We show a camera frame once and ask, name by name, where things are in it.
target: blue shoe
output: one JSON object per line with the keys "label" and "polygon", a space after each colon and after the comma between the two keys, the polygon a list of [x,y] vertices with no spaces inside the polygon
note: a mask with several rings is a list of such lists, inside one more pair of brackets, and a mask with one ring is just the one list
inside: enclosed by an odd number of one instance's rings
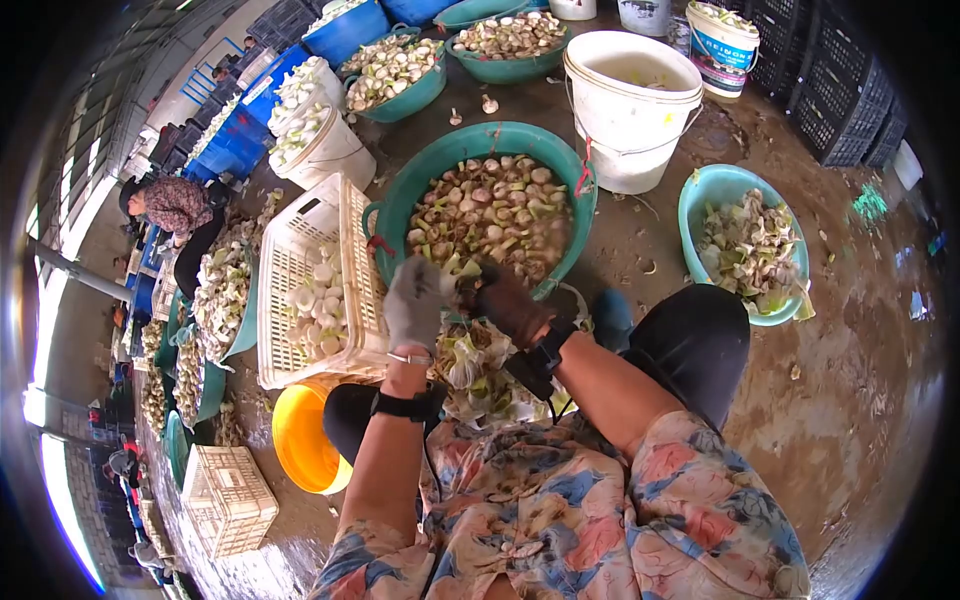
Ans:
{"label": "blue shoe", "polygon": [[619,291],[608,288],[600,294],[590,311],[593,317],[593,338],[597,344],[619,354],[630,347],[634,316],[630,304]]}

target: floral shirt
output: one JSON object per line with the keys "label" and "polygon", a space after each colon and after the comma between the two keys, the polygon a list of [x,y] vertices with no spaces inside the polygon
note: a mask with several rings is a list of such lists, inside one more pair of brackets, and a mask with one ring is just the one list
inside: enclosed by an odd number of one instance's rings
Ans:
{"label": "floral shirt", "polygon": [[311,598],[806,598],[797,536],[743,458],[685,411],[628,467],[576,413],[494,433],[446,420],[424,467],[424,536],[340,524]]}
{"label": "floral shirt", "polygon": [[164,231],[184,236],[213,218],[206,189],[179,177],[162,177],[143,193],[150,222]]}

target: wet concrete floor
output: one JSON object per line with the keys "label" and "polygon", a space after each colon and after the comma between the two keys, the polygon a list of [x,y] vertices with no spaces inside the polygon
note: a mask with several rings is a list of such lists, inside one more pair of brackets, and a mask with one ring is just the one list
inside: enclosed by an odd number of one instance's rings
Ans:
{"label": "wet concrete floor", "polygon": [[[591,29],[613,28],[590,23]],[[561,84],[481,86],[456,60],[448,71],[446,89],[423,111],[392,125],[357,125],[377,158],[377,176],[385,178],[366,190],[371,200],[383,199],[391,177],[419,150],[454,130],[447,122],[454,107],[464,116],[461,127],[523,121],[574,147]],[[554,75],[562,77],[562,70]],[[483,93],[500,103],[499,112],[482,112]],[[895,176],[820,167],[782,108],[748,90],[732,105],[706,101],[660,185],[642,196],[656,213],[633,198],[600,192],[590,238],[566,281],[588,301],[604,287],[619,287],[637,320],[685,286],[678,198],[694,168],[714,163],[757,173],[790,204],[808,241],[817,311],[803,323],[753,327],[750,361],[723,433],[797,528],[815,597],[852,597],[895,532],[939,410],[945,315],[938,313],[938,275],[925,253],[929,233],[909,201],[898,203],[903,192]],[[892,207],[885,218],[866,222],[853,209],[864,183],[883,191]],[[300,192],[264,162],[241,208],[256,210],[257,192],[275,186],[287,190],[284,204]],[[656,273],[645,276],[653,262]],[[910,319],[915,291],[929,311],[917,321]],[[329,508],[339,508],[342,495],[303,492],[286,478],[271,441],[269,403],[278,392],[257,387],[255,349],[228,363],[237,371],[228,378],[228,393],[237,399],[246,444],[279,502],[279,516],[259,550],[213,564],[180,512],[166,459],[150,441],[156,495],[180,563],[208,600],[296,597],[324,564],[336,530]],[[801,370],[797,380],[790,377],[794,365]]]}

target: black wrist strap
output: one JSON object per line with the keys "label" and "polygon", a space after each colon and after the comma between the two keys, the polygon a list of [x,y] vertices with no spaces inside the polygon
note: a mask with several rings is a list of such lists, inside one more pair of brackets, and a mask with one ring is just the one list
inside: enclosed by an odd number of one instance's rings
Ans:
{"label": "black wrist strap", "polygon": [[577,326],[563,317],[554,317],[550,320],[550,329],[546,335],[540,338],[536,344],[529,350],[527,355],[533,371],[546,378],[547,381],[553,376],[553,371],[560,365],[563,359],[560,356],[560,348],[566,343],[567,338],[573,335]]}
{"label": "black wrist strap", "polygon": [[384,413],[394,417],[404,417],[414,423],[424,422],[440,413],[443,398],[446,396],[446,386],[434,381],[427,381],[426,392],[415,394],[412,398],[398,398],[377,392],[370,407],[370,416]]}

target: yellow plastic bucket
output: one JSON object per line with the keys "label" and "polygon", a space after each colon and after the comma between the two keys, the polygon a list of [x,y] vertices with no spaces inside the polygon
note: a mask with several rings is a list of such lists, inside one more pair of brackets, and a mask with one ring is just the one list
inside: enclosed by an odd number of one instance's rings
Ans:
{"label": "yellow plastic bucket", "polygon": [[290,480],[306,492],[339,492],[353,475],[353,467],[324,433],[326,397],[338,383],[304,379],[286,388],[274,407],[276,457]]}

